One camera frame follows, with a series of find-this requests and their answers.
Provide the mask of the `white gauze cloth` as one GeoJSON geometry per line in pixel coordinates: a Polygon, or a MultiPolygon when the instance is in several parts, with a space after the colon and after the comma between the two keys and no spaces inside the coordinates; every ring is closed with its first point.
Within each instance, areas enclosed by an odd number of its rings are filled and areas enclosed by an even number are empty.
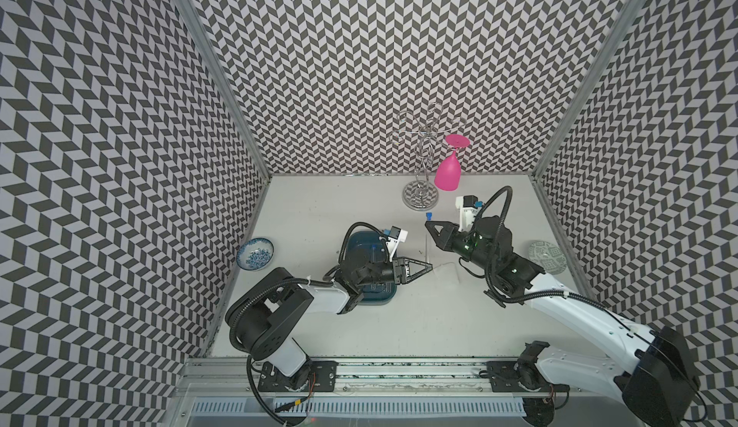
{"type": "Polygon", "coordinates": [[[432,275],[436,285],[443,289],[456,289],[460,284],[459,266],[454,262],[434,265],[430,275],[432,275]]]}

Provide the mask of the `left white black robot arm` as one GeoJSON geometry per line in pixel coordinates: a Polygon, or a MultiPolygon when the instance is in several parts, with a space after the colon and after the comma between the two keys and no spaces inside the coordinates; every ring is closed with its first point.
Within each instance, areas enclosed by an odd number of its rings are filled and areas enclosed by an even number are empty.
{"type": "Polygon", "coordinates": [[[407,257],[375,260],[366,249],[354,249],[322,281],[293,276],[277,267],[253,286],[226,313],[231,346],[266,363],[288,390],[303,390],[314,377],[313,362],[291,334],[304,315],[345,315],[375,284],[407,285],[432,271],[428,262],[407,257]]]}

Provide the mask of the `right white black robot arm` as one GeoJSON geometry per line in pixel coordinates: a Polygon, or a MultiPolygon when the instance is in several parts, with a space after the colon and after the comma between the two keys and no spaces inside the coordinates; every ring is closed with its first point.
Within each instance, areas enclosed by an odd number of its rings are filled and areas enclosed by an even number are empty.
{"type": "Polygon", "coordinates": [[[485,294],[501,307],[528,305],[596,346],[603,357],[567,356],[542,342],[521,359],[547,382],[621,401],[649,426],[678,426],[701,401],[699,375],[686,338],[665,326],[655,330],[582,296],[543,267],[518,255],[498,217],[483,218],[470,232],[451,221],[426,221],[434,244],[484,270],[485,294]]]}

